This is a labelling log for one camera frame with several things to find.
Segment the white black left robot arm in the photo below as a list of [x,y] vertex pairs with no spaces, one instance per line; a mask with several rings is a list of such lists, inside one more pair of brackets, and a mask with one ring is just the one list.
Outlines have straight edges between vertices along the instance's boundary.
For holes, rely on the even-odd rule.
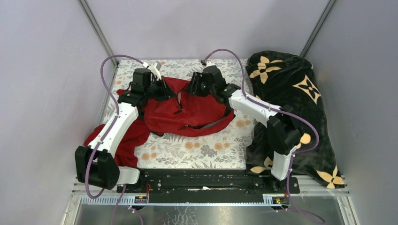
[[135,193],[143,191],[146,181],[140,177],[140,170],[118,166],[115,161],[116,151],[128,128],[139,118],[148,100],[164,101],[173,96],[156,66],[135,69],[129,88],[117,100],[113,117],[88,146],[79,146],[76,149],[78,181],[86,186],[92,185],[108,190],[127,184]]

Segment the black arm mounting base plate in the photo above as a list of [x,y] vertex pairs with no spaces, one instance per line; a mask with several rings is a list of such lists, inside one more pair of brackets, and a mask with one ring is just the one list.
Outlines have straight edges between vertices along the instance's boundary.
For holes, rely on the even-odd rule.
[[279,181],[269,171],[251,174],[239,169],[142,169],[127,194],[142,193],[149,203],[268,203],[265,197],[299,194],[296,178]]

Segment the red student backpack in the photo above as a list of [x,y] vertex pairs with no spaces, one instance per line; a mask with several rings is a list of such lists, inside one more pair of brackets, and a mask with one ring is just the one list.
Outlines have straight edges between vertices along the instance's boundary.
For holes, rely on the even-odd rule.
[[148,101],[143,120],[150,131],[206,136],[222,131],[235,118],[233,110],[217,103],[213,96],[198,97],[186,92],[189,81],[171,77],[164,80],[176,97],[162,102]]

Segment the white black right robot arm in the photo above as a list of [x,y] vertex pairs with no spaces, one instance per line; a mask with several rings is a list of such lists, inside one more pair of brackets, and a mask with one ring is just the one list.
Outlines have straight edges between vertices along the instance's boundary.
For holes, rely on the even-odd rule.
[[263,124],[267,129],[267,141],[273,150],[273,166],[269,187],[275,193],[283,192],[291,169],[291,159],[302,136],[299,123],[291,114],[291,107],[265,103],[245,92],[241,87],[226,83],[220,69],[206,66],[202,72],[194,72],[187,92],[198,97],[213,96],[217,103],[241,111]]

